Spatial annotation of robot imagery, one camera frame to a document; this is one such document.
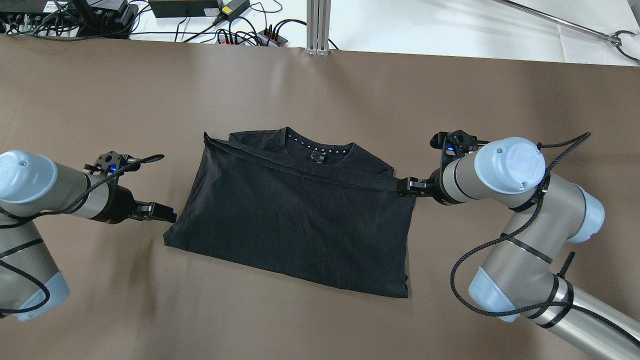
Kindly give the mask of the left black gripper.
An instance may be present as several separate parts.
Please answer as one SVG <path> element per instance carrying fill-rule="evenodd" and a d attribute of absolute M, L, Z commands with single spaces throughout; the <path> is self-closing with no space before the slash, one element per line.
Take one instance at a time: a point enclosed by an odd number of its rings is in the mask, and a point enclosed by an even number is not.
<path fill-rule="evenodd" d="M 102 212 L 102 221 L 119 224 L 134 214 L 137 221 L 161 221 L 174 224 L 178 214 L 173 207 L 157 202 L 136 202 L 132 192 L 123 186 L 116 186 L 108 206 Z"/>

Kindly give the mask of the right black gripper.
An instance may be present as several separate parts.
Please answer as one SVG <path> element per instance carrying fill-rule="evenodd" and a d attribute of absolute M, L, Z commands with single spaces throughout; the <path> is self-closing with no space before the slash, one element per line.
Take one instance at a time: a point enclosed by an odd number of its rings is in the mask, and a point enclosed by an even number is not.
<path fill-rule="evenodd" d="M 452 206 L 453 199 L 442 182 L 442 170 L 436 169 L 429 178 L 406 177 L 398 181 L 397 194 L 403 198 L 434 198 L 445 206 Z"/>

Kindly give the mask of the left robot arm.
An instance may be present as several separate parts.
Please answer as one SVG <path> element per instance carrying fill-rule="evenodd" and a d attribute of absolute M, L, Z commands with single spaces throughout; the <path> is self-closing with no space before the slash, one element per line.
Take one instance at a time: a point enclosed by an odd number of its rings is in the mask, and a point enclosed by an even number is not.
<path fill-rule="evenodd" d="M 119 185 L 125 173 L 157 162 L 106 152 L 82 170 L 23 150 L 0 157 L 1 180 L 1 317 L 25 322 L 61 305 L 70 295 L 64 274 L 53 259 L 35 220 L 73 215 L 99 223 L 125 220 L 174 223 L 173 208 L 136 200 Z"/>

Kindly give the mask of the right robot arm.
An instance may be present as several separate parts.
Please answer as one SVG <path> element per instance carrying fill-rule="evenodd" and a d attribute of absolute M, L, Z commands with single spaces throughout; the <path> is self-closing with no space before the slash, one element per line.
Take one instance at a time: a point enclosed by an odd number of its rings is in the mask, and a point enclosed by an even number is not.
<path fill-rule="evenodd" d="M 637 360 L 638 321 L 567 280 L 574 253 L 560 271 L 549 269 L 564 244 L 589 240 L 605 220 L 597 198 L 553 171 L 588 137 L 561 142 L 562 153 L 546 164 L 546 146 L 523 137 L 489 142 L 439 132 L 430 141 L 441 152 L 439 168 L 426 179 L 399 180 L 397 193 L 448 206 L 491 199 L 512 211 L 498 238 L 451 269 L 450 289 L 469 310 L 505 322 L 526 317 L 601 360 Z"/>

